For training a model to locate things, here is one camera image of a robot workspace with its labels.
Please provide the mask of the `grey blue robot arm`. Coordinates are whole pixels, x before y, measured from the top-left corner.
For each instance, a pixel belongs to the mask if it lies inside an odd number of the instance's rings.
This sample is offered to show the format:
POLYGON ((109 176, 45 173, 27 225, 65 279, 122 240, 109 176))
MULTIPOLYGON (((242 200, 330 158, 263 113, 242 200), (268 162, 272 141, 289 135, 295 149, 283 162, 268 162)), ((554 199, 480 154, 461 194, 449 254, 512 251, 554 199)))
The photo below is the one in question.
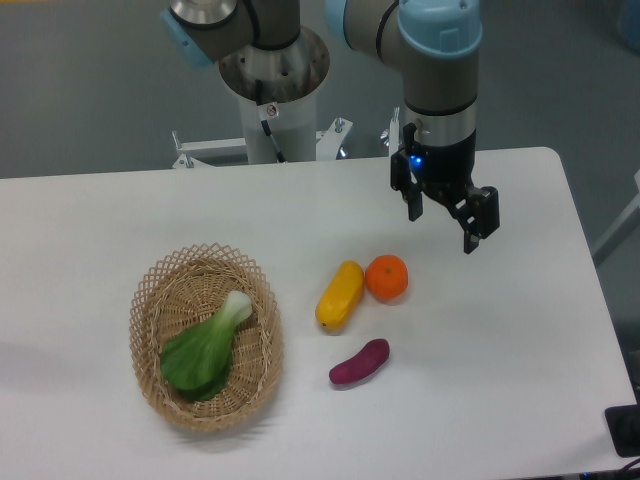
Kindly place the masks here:
MULTIPOLYGON (((390 133, 390 184, 421 216, 424 198, 460 224, 475 250, 500 224, 492 186, 472 181, 480 5, 476 1, 328 1, 327 28, 350 49, 400 73, 405 118, 390 133)), ((172 1, 167 34, 197 66, 216 65, 246 109, 252 163, 317 158, 315 114, 304 107, 330 65, 323 40, 303 26, 296 1, 172 1)))

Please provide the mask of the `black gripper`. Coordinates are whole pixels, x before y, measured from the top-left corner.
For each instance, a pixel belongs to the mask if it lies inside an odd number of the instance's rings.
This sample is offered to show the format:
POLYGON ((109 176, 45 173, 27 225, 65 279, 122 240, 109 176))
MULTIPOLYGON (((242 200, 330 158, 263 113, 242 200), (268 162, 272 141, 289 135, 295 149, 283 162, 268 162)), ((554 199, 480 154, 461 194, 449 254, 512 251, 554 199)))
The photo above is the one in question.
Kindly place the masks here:
POLYGON ((452 203, 450 213, 463 230, 464 253, 471 254, 481 240, 500 226, 498 190, 493 186, 475 187, 471 178, 476 131, 464 140, 444 146, 420 143, 415 139, 416 132, 413 122, 402 128, 404 150, 390 158, 390 186, 401 193, 411 222, 423 214, 422 191, 436 194, 439 190, 458 200, 452 203))

